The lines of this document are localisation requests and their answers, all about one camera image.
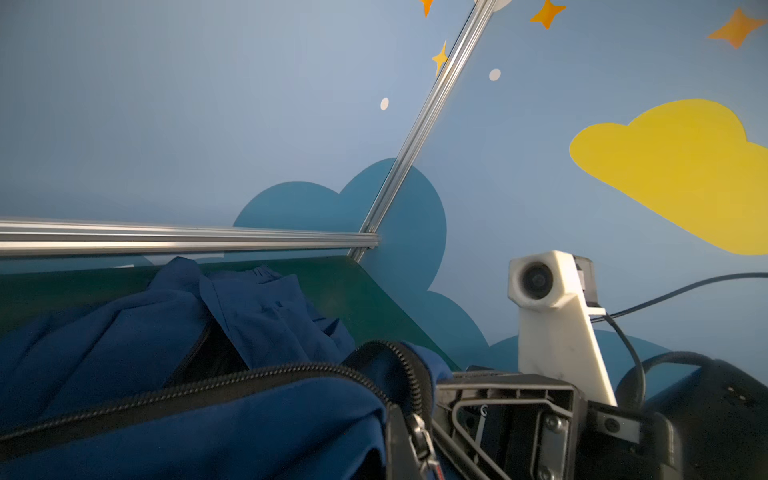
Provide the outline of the dark blue jacket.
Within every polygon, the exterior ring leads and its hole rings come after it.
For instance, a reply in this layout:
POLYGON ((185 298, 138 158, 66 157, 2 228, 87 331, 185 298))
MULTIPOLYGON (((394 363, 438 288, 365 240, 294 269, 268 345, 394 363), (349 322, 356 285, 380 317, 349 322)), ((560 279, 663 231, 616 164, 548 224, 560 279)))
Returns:
POLYGON ((295 276, 177 258, 142 291, 1 340, 5 479, 385 479, 387 408, 420 416, 433 351, 357 344, 295 276))

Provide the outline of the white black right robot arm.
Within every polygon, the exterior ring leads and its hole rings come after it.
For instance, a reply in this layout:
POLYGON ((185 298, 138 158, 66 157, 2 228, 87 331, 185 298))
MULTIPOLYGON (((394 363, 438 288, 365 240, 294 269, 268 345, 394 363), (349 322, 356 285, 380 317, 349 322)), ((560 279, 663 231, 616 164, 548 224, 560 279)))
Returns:
POLYGON ((437 390, 433 435, 462 479, 763 479, 767 388, 693 352, 645 360, 618 402, 540 375, 475 369, 437 390))

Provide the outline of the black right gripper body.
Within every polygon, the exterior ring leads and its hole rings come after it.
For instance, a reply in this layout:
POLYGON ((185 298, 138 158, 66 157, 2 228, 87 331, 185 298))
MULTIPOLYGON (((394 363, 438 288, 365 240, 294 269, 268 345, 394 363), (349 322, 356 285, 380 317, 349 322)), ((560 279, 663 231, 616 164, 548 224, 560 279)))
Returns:
POLYGON ((458 372, 435 393, 432 432, 448 479, 681 479, 664 416, 587 400, 540 375, 458 372))

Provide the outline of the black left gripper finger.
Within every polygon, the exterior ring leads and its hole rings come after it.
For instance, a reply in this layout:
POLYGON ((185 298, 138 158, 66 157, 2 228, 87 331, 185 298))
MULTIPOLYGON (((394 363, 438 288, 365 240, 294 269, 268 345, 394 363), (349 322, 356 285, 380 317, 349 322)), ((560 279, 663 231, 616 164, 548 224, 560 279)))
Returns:
POLYGON ((413 413, 405 415, 396 404, 387 408, 385 479, 423 480, 428 477, 426 434, 426 424, 420 416, 413 413))

